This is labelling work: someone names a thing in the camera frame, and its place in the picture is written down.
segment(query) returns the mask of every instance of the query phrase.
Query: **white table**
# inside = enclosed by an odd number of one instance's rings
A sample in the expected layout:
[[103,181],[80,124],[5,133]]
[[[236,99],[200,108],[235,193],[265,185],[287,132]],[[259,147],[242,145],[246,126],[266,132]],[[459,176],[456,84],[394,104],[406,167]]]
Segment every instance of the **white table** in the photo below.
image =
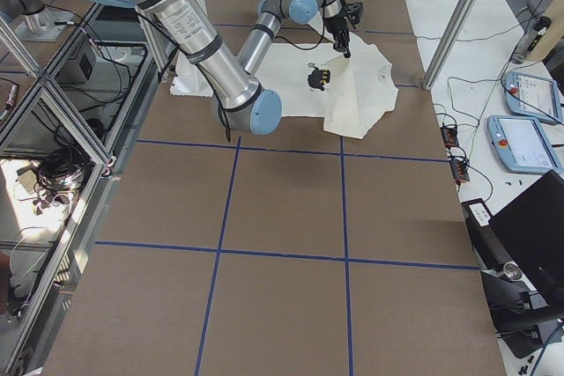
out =
[[[457,0],[406,1],[415,34],[418,37],[424,36],[432,39],[442,36],[457,2]],[[495,33],[505,32],[511,27],[514,28],[486,41],[459,41],[455,44],[432,90],[434,103],[437,104],[435,106],[437,113],[444,112],[442,108],[444,106],[446,113],[452,114],[459,125],[461,123],[476,124],[471,117],[459,114],[452,109],[447,79],[449,77],[459,77],[469,81],[499,79],[513,47],[523,35],[523,30],[517,24],[505,0],[478,0],[476,2],[463,31],[458,36],[459,40],[486,38]],[[425,68],[430,63],[438,43],[438,40],[418,38],[419,53]],[[517,66],[510,64],[508,69]],[[549,77],[542,63],[524,68],[523,72]],[[486,132],[487,117],[492,114],[510,114],[505,106],[505,96],[501,85],[498,82],[468,84],[451,79],[450,86],[455,108],[474,116],[480,116],[484,111],[476,131],[473,149],[471,146],[474,128],[460,127],[458,139],[461,146],[470,155],[471,166],[484,173],[493,183],[493,194],[487,206],[495,214],[536,181],[539,175],[507,172],[490,143]],[[438,116],[439,122],[442,122],[442,118]],[[449,118],[445,119],[445,123],[451,123]],[[543,124],[543,127],[552,144],[564,143],[564,127],[547,124]],[[560,148],[556,151],[560,161],[564,163],[564,149]],[[486,179],[472,170],[469,172],[471,181],[462,185],[459,192],[460,201],[479,197],[487,198],[490,187]],[[508,375],[513,376],[517,374],[522,365],[529,365],[526,363],[526,358],[523,360],[515,358],[503,341],[500,341],[500,348]],[[557,343],[547,349],[536,375],[561,374],[562,369],[564,369],[564,344]]]

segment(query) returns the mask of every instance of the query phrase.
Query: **blue tablet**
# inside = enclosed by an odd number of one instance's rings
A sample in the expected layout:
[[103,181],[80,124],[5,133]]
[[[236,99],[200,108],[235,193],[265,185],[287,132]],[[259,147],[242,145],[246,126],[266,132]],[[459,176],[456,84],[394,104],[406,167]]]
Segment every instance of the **blue tablet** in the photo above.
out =
[[494,115],[487,118],[487,129],[495,151],[510,172],[564,172],[537,118]]
[[551,124],[562,122],[558,84],[553,79],[509,72],[505,86],[508,90],[516,91],[514,94],[506,92],[506,100],[512,114],[534,116]]

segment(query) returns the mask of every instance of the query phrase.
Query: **bottle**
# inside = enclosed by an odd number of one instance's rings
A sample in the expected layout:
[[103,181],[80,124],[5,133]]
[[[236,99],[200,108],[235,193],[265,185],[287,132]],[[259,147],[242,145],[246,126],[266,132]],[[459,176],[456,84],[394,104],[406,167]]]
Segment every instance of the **bottle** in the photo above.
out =
[[537,46],[538,41],[545,35],[546,30],[552,24],[548,17],[540,17],[527,34],[523,36],[511,54],[511,62],[521,64],[525,62],[527,55]]

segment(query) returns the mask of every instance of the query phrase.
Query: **brown table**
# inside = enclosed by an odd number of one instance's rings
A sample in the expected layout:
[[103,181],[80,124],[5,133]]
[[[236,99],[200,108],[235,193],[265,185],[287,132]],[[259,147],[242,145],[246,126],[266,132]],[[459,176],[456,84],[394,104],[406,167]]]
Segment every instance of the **brown table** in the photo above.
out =
[[[234,51],[258,1],[206,0]],[[161,86],[43,374],[504,374],[404,0],[347,1],[396,110],[229,143]]]

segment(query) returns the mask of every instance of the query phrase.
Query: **computer monitor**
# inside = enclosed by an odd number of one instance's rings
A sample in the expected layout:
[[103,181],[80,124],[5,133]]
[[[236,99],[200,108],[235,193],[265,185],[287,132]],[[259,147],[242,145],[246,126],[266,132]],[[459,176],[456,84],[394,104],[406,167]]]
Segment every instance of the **computer monitor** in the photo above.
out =
[[555,171],[545,173],[490,226],[546,302],[564,305],[564,180]]

